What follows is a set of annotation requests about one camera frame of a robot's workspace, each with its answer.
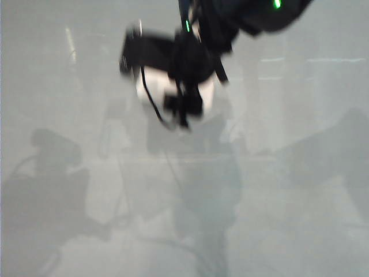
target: robotic arm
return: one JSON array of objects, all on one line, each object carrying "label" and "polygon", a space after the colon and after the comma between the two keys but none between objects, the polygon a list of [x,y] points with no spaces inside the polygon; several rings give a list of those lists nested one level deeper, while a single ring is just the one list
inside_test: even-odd
[{"label": "robotic arm", "polygon": [[[166,127],[173,124],[163,120],[155,100],[172,112],[181,127],[188,128],[187,115],[201,117],[206,102],[203,97],[212,94],[211,82],[206,93],[199,89],[201,84],[209,84],[214,73],[222,83],[227,81],[221,56],[232,50],[239,31],[252,36],[280,31],[293,23],[311,1],[179,0],[182,29],[174,39],[142,32],[141,27],[128,30],[119,63],[121,73],[134,73],[139,98],[149,100]],[[148,83],[156,83],[154,87],[160,89],[153,92]],[[167,93],[173,89],[176,95]]]}]

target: black cable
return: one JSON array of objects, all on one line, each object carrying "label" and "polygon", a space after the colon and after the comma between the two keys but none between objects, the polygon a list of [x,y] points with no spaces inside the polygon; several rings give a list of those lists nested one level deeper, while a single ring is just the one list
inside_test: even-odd
[{"label": "black cable", "polygon": [[149,89],[148,89],[148,86],[146,84],[145,69],[144,69],[143,66],[141,67],[141,75],[142,75],[142,83],[144,84],[144,88],[146,90],[146,94],[147,94],[147,96],[148,96],[148,98],[150,100],[151,105],[153,106],[153,108],[155,110],[155,113],[156,113],[157,118],[159,119],[159,121],[161,122],[161,124],[163,124],[163,126],[165,128],[167,128],[170,131],[175,130],[176,126],[174,124],[170,124],[168,121],[165,121],[163,119],[163,117],[160,114],[159,109],[157,108],[154,100],[152,99],[151,94],[150,94]]}]

